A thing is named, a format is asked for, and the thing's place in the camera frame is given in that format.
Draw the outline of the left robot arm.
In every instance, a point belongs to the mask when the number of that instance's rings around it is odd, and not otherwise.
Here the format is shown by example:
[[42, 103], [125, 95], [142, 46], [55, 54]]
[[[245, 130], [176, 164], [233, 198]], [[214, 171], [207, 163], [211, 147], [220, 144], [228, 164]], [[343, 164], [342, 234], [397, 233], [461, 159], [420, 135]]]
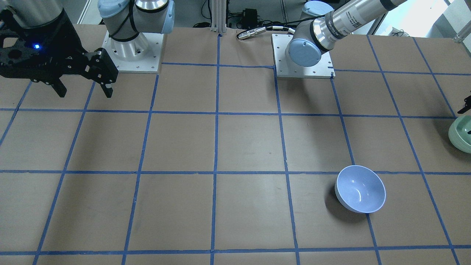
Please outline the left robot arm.
[[278, 77], [333, 80], [347, 114], [406, 116], [470, 114], [470, 65], [459, 71], [452, 40], [395, 36], [356, 36], [358, 26], [402, 4], [402, 0], [352, 0], [338, 10], [314, 16], [305, 4], [301, 21], [284, 52], [287, 67]]

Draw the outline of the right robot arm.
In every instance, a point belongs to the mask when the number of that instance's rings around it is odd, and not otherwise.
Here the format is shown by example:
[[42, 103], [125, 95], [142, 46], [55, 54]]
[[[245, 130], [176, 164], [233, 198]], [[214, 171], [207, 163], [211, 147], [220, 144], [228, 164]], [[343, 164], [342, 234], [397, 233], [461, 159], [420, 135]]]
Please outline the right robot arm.
[[98, 9], [110, 48], [88, 52], [59, 0], [2, 0], [1, 44], [7, 38], [16, 41], [1, 47], [1, 76], [42, 82], [63, 98], [67, 89], [60, 78], [80, 75], [98, 83], [110, 98], [119, 73], [113, 58], [149, 57], [146, 34], [171, 33], [175, 5], [173, 0], [100, 0]]

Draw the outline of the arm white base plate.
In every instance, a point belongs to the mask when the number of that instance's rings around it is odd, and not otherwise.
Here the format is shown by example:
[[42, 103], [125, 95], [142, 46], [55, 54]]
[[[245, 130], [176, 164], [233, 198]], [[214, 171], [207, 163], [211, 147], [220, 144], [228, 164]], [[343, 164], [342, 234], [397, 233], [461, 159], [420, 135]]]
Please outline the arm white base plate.
[[166, 35], [141, 32], [134, 40], [118, 42], [105, 34], [102, 47], [107, 50], [119, 73], [159, 72]]
[[320, 57], [319, 62], [313, 66], [301, 66], [294, 62], [289, 50], [291, 42], [294, 44], [292, 51], [302, 50], [303, 42], [293, 41], [292, 35], [272, 34], [273, 57], [275, 60], [276, 76], [286, 78], [331, 78], [335, 77], [331, 56], [327, 52]]

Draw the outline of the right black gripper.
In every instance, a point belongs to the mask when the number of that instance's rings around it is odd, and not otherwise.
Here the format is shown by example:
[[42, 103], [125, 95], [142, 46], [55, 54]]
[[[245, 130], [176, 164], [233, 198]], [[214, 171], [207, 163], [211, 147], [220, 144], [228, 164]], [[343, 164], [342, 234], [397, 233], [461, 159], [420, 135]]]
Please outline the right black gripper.
[[14, 17], [17, 14], [13, 8], [1, 11], [1, 44], [16, 38], [12, 46], [1, 47], [2, 77], [43, 82], [64, 98], [67, 88], [60, 78], [76, 74], [98, 83], [105, 96], [112, 97], [118, 69], [103, 47], [88, 52], [82, 46], [64, 9], [52, 21], [33, 28], [23, 28]]

